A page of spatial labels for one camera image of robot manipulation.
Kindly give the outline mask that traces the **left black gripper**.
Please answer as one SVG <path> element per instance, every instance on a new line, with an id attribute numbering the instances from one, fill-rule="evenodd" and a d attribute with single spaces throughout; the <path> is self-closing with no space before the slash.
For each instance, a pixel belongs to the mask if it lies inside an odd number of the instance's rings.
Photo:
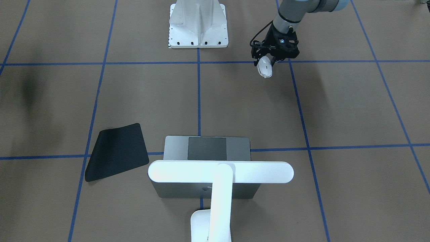
<path id="1" fill-rule="evenodd" d="M 257 66 L 259 61 L 267 54 L 273 57 L 270 60 L 272 66 L 277 61 L 284 61 L 286 58 L 296 58 L 299 55 L 299 41 L 292 26 L 287 28 L 286 34 L 278 31 L 274 26 L 270 26 L 263 41 L 255 40 L 266 28 L 267 26 L 261 29 L 252 40 L 250 40 L 251 56 L 255 60 L 254 66 Z"/>

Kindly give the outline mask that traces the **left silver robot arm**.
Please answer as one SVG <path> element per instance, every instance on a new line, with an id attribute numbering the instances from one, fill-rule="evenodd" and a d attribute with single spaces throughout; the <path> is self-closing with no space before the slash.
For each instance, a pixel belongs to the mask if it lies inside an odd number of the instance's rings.
<path id="1" fill-rule="evenodd" d="M 251 56 L 254 66 L 264 62 L 267 54 L 267 64 L 273 66 L 278 61 L 296 58 L 298 38 L 296 30 L 307 13 L 334 12 L 344 9 L 348 0 L 283 0 L 278 7 L 275 18 L 266 24 L 250 40 Z"/>

